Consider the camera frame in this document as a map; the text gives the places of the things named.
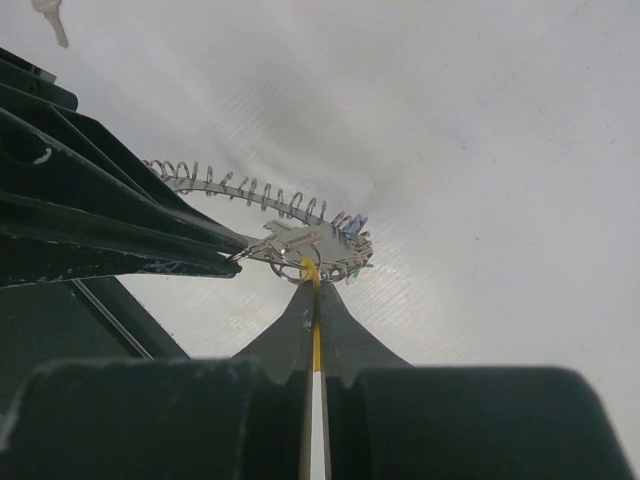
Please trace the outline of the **metal disc with keyrings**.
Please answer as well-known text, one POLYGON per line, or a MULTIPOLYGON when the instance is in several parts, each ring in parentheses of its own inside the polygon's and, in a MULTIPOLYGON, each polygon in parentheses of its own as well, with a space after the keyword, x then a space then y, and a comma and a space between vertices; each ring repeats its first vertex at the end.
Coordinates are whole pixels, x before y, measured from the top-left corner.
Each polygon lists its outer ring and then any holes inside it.
MULTIPOLYGON (((373 243, 365 226, 357 236, 348 237, 344 233, 356 214, 348 215, 341 211, 334 218, 329 218, 324 200, 306 198, 300 191, 288 197, 282 189, 275 190, 270 183, 261 184, 254 177, 236 182, 232 172, 217 177, 210 166, 200 172, 198 163, 153 159, 144 160, 143 164, 177 194, 200 192, 208 197, 224 196, 230 200, 241 200, 249 207, 257 206, 263 212, 272 212, 274 218, 271 220, 293 227, 323 227, 328 234, 328 245, 323 249, 327 256, 323 258, 321 281, 350 282, 362 270, 372 266, 373 243)), ((248 247, 236 258, 260 261, 270 267, 267 258, 269 236, 269 231, 262 238, 248 236, 248 247)))

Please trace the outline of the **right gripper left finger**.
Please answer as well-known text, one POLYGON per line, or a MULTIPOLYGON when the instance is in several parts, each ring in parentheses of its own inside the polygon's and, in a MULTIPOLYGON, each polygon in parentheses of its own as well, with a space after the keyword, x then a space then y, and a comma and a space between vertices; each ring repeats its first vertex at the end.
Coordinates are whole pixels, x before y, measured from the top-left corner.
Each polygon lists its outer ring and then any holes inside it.
POLYGON ((306 479, 312 293, 230 358, 39 368, 1 434, 5 479, 306 479))

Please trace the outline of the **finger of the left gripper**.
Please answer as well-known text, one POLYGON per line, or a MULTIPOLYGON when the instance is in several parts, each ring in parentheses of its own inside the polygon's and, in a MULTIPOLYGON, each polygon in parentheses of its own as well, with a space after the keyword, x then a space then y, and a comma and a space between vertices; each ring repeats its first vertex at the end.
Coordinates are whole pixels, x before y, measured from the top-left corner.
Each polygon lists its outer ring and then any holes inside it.
POLYGON ((197 240, 1 195, 3 288, 126 274, 227 279, 241 271, 197 240))
POLYGON ((52 74, 1 53, 1 194, 152 240, 237 254, 239 234, 190 207, 52 74))

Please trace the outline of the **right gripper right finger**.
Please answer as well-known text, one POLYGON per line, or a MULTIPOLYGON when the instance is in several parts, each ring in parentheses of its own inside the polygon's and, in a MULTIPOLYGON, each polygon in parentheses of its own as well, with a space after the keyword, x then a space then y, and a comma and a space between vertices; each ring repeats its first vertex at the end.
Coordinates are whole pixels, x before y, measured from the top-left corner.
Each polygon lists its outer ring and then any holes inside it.
POLYGON ((402 359, 324 284, 325 468, 331 479, 630 479, 591 386, 549 366, 402 359))

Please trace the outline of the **yellow tag key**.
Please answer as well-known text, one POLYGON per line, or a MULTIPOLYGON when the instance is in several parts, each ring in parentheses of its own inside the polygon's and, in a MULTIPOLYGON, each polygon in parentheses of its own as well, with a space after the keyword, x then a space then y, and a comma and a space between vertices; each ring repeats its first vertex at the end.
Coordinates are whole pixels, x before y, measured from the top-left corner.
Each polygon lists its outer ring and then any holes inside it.
POLYGON ((264 228, 270 232, 267 239, 267 258, 271 270, 292 284, 309 284, 312 293, 312 353, 314 373, 322 371, 322 347, 319 299, 323 249, 328 245, 328 234, 323 227, 293 227, 282 221, 270 220, 264 228))

